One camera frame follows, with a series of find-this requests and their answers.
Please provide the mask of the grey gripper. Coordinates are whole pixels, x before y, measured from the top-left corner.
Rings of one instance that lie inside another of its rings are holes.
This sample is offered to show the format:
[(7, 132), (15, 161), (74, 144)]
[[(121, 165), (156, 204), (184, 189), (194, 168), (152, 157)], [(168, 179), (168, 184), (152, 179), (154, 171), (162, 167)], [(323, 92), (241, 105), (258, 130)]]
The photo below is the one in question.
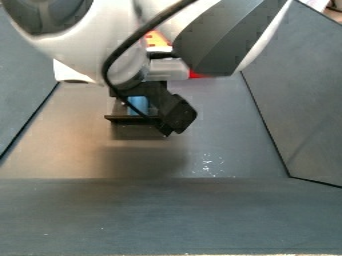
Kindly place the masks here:
[(153, 59), (149, 64), (148, 81), (186, 80), (189, 67), (181, 59)]

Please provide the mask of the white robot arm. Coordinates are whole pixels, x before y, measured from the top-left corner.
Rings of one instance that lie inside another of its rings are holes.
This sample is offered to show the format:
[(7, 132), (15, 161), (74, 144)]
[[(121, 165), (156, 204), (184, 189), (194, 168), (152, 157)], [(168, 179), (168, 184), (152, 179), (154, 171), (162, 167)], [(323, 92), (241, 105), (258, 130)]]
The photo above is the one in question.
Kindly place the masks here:
[(2, 0), (19, 34), (50, 58), (102, 82), (148, 80), (145, 35), (157, 30), (186, 66), (208, 76), (244, 70), (295, 0)]

